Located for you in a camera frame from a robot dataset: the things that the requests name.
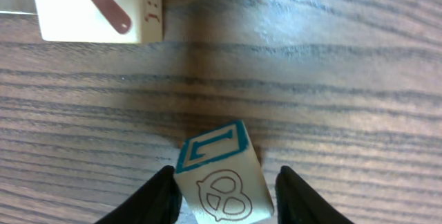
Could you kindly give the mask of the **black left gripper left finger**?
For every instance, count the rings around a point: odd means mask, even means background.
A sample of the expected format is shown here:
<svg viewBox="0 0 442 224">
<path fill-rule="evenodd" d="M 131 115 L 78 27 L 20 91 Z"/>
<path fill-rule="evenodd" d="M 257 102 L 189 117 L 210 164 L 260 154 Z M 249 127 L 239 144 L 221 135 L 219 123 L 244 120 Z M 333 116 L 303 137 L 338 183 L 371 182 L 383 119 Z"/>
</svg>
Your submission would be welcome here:
<svg viewBox="0 0 442 224">
<path fill-rule="evenodd" d="M 133 195 L 96 224 L 174 224 L 182 193 L 173 178 L 174 167 L 161 168 Z"/>
</svg>

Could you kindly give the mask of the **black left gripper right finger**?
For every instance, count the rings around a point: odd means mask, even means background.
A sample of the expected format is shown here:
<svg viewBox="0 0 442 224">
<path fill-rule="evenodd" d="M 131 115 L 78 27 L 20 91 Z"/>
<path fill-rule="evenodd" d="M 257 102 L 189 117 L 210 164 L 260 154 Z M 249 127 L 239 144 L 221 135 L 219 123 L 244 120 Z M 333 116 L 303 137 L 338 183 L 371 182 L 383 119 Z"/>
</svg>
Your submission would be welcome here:
<svg viewBox="0 0 442 224">
<path fill-rule="evenodd" d="M 275 190 L 278 224 L 353 224 L 286 165 L 276 177 Z"/>
</svg>

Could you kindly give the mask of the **blue letter T pretzel block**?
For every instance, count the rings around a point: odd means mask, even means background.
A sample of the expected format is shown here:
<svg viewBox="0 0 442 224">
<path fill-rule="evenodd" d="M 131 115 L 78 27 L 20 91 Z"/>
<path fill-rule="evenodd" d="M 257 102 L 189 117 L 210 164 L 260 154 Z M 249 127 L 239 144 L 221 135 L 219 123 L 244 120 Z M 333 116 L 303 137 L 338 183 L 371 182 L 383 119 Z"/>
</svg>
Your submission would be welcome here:
<svg viewBox="0 0 442 224">
<path fill-rule="evenodd" d="M 244 122 L 184 142 L 174 179 L 199 224 L 256 223 L 274 206 Z"/>
</svg>

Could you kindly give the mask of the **red spatula letter B block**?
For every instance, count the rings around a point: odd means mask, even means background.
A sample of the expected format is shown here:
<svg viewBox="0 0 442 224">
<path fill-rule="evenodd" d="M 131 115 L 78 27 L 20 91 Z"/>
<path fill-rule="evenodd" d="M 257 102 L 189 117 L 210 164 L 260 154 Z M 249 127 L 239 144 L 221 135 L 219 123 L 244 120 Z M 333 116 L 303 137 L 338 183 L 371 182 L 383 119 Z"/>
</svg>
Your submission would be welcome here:
<svg viewBox="0 0 442 224">
<path fill-rule="evenodd" d="M 45 41 L 145 44 L 163 40 L 162 0 L 35 0 Z"/>
</svg>

